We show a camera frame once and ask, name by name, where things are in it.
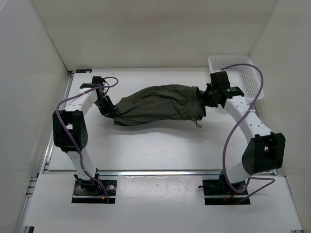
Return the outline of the olive green shorts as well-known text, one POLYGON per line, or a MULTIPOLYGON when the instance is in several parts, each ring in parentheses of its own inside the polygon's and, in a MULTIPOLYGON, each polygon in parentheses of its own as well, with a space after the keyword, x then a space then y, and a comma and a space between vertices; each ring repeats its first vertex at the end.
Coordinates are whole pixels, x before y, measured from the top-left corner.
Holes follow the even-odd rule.
POLYGON ((206 116, 202 91, 179 84, 151 86, 116 104, 114 124, 135 126, 160 120, 198 122, 206 116))

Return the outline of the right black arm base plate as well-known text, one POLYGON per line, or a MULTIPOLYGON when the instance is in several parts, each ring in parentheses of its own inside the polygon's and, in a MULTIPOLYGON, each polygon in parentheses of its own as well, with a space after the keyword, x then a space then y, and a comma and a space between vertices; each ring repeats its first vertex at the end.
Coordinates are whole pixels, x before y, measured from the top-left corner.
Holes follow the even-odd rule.
POLYGON ((202 180, 198 186, 203 190, 205 205, 250 205, 248 191, 243 193, 234 192, 227 184, 219 180, 202 180))

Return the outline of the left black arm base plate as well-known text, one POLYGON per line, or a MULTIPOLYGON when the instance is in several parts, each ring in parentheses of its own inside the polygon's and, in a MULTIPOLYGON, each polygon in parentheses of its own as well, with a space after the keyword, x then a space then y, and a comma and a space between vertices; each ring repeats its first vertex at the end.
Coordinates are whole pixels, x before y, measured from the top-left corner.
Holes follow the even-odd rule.
POLYGON ((102 180, 108 198, 102 187, 95 181, 76 180, 72 193, 72 203, 114 204, 116 201, 117 180, 102 180))

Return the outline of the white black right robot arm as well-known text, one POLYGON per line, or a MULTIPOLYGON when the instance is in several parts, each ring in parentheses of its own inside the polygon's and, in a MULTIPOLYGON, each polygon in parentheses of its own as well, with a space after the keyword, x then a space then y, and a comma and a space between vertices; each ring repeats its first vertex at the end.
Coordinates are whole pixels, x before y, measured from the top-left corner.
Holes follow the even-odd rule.
POLYGON ((240 128, 248 143, 241 161, 230 168, 224 168, 224 178, 218 188, 224 194, 231 193, 240 183, 251 176, 283 165, 285 136, 267 127, 247 101, 239 87, 232 87, 225 71, 212 73, 211 82, 203 94, 205 106, 222 106, 236 121, 234 128, 240 128))

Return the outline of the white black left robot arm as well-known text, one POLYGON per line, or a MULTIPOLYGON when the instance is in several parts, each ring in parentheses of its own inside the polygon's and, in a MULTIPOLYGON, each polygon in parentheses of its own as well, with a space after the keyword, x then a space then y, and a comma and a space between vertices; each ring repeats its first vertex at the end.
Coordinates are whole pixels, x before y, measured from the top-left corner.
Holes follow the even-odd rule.
POLYGON ((118 82, 115 77, 94 76, 92 82, 81 84, 77 95, 59 102, 52 116, 54 145, 71 159, 77 171, 76 180, 92 195, 102 194, 105 198, 108 197, 106 187, 86 149, 85 115, 92 105, 104 116, 113 114, 115 106, 107 93, 118 82))

